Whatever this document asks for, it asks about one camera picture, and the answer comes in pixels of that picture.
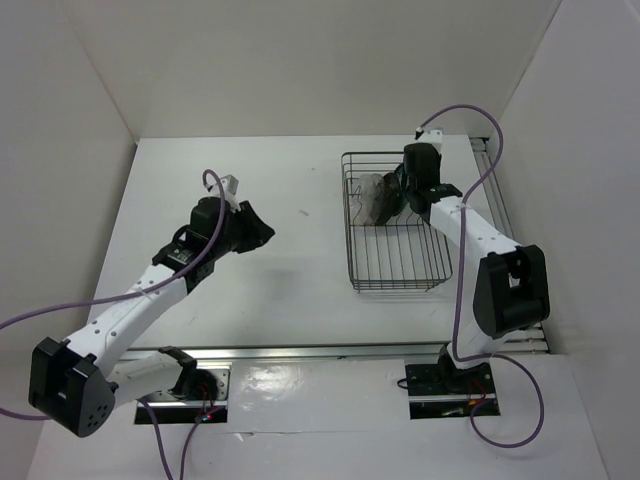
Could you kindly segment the clear textured glass plate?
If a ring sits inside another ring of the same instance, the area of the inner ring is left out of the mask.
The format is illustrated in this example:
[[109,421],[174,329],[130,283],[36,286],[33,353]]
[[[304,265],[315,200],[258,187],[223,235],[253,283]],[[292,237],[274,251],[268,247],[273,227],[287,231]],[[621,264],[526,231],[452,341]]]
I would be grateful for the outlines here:
[[354,182],[350,197],[350,214],[355,226],[366,225],[370,219],[369,180],[358,179]]

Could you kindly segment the clear square glass plate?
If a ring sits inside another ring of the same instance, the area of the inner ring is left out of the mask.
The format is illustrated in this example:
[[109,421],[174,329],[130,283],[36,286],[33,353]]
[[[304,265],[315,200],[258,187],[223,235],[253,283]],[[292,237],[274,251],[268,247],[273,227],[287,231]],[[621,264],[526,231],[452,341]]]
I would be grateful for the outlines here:
[[370,219],[366,225],[374,225],[375,218],[379,210],[378,200],[382,193],[383,176],[378,173],[364,174],[359,179],[364,180],[365,178],[369,180],[369,199],[371,207]]

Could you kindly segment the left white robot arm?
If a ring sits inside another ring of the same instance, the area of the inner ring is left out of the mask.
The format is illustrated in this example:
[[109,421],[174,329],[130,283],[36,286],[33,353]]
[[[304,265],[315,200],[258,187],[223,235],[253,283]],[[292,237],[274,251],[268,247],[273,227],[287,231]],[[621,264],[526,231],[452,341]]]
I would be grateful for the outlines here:
[[112,411],[166,391],[181,400],[212,402],[218,382],[185,351],[165,346],[137,361],[122,355],[165,312],[184,300],[228,253],[264,246],[275,234],[250,203],[205,197],[188,224],[153,257],[130,290],[62,341],[42,340],[32,353],[31,406],[79,438],[94,434]]

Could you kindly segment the blue white patterned plate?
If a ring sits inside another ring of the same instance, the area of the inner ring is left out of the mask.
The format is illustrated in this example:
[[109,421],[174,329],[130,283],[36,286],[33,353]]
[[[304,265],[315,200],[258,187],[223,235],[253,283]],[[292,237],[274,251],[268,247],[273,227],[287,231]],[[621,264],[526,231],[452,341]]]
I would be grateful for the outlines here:
[[392,215],[399,216],[408,203],[408,176],[403,163],[398,164],[392,173],[390,185],[392,193],[395,195]]

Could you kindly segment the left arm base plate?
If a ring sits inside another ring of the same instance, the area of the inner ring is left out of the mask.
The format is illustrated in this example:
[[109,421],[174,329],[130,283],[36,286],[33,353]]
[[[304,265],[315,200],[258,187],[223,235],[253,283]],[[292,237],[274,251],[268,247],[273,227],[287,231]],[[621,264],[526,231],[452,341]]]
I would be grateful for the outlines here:
[[145,397],[159,425],[187,425],[203,418],[205,424],[228,420],[231,365],[204,362],[187,393],[158,391]]

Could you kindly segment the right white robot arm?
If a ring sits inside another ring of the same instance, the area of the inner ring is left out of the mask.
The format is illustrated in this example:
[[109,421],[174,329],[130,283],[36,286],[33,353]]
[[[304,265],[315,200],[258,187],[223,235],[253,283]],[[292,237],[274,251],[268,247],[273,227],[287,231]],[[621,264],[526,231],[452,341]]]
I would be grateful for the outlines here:
[[442,155],[429,143],[404,147],[401,183],[411,210],[458,247],[452,341],[439,353],[436,379],[460,392],[512,334],[549,317],[545,256],[501,234],[440,180]]

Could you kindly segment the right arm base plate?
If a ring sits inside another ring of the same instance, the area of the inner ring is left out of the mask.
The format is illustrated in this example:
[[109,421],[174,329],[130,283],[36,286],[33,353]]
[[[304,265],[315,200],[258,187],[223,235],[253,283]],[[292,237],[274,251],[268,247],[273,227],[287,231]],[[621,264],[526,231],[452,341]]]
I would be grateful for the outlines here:
[[500,407],[487,362],[458,369],[446,347],[435,363],[407,364],[396,385],[408,393],[412,420],[499,416]]

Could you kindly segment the black glossy plate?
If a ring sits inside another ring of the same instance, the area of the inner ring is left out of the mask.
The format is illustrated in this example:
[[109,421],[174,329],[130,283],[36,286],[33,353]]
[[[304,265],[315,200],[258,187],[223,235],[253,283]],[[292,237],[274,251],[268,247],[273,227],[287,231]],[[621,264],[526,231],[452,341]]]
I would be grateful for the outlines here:
[[384,225],[396,215],[400,204],[400,184],[397,175],[389,172],[383,177],[382,193],[378,200],[379,210],[375,218],[375,225]]

